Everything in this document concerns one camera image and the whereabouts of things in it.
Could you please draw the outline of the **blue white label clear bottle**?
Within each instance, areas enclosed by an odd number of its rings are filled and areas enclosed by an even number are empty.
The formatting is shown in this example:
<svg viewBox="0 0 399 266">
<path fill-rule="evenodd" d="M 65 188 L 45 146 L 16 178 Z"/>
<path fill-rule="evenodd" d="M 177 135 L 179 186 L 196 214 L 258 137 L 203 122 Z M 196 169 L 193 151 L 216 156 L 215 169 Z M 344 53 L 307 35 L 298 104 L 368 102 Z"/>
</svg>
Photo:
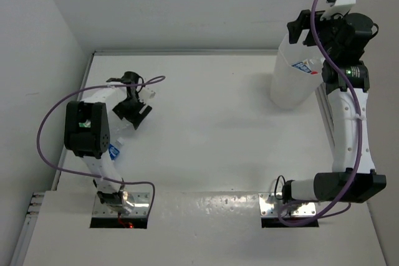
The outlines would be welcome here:
<svg viewBox="0 0 399 266">
<path fill-rule="evenodd" d="M 300 70 L 302 72 L 305 72 L 307 74 L 310 74 L 312 71 L 321 73 L 323 62 L 324 62 L 323 58 L 313 57 L 293 63 L 291 67 Z"/>
</svg>

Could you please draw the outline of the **clear unlabelled plastic bottle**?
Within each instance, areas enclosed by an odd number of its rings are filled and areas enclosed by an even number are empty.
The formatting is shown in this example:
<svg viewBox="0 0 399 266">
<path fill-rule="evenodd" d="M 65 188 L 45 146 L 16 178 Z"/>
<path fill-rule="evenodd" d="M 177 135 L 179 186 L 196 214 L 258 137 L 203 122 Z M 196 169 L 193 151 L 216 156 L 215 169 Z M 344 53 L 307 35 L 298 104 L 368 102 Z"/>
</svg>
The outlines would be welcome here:
<svg viewBox="0 0 399 266">
<path fill-rule="evenodd" d="M 110 136 L 115 139 L 124 136 L 128 132 L 134 130 L 133 125 L 126 119 L 123 120 L 118 119 L 110 121 L 109 128 L 110 128 Z"/>
</svg>

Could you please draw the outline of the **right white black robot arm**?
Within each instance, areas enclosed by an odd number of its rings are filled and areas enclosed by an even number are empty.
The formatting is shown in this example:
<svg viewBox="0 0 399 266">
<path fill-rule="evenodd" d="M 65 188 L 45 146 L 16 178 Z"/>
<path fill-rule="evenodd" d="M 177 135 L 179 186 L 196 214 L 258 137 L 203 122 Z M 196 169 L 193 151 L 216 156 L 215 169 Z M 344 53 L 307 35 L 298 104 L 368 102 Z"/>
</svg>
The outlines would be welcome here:
<svg viewBox="0 0 399 266">
<path fill-rule="evenodd" d="M 323 12 L 311 16 L 309 10 L 289 22 L 289 42 L 295 44 L 310 23 L 326 53 L 339 68 L 324 62 L 322 80 L 331 108 L 334 126 L 332 170 L 317 173 L 308 180 L 290 180 L 282 188 L 284 203 L 291 201 L 331 202 L 343 193 L 340 202 L 363 203 L 387 185 L 383 174 L 377 174 L 368 145 L 366 106 L 370 79 L 361 61 L 364 48 L 379 27 L 361 13 L 335 13 L 324 19 Z"/>
</svg>

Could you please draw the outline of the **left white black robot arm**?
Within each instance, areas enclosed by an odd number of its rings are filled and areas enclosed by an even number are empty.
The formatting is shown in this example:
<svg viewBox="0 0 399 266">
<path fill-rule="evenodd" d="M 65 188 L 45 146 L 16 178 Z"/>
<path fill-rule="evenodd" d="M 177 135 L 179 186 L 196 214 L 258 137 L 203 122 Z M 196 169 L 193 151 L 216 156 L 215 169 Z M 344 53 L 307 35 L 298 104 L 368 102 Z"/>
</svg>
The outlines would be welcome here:
<svg viewBox="0 0 399 266">
<path fill-rule="evenodd" d="M 120 78 L 110 78 L 110 86 L 97 90 L 66 106 L 64 145 L 87 165 L 94 177 L 100 202 L 121 215 L 129 215 L 133 196 L 125 189 L 109 153 L 112 138 L 125 126 L 137 129 L 151 112 L 147 101 L 154 92 L 137 88 L 143 78 L 128 71 Z"/>
</svg>

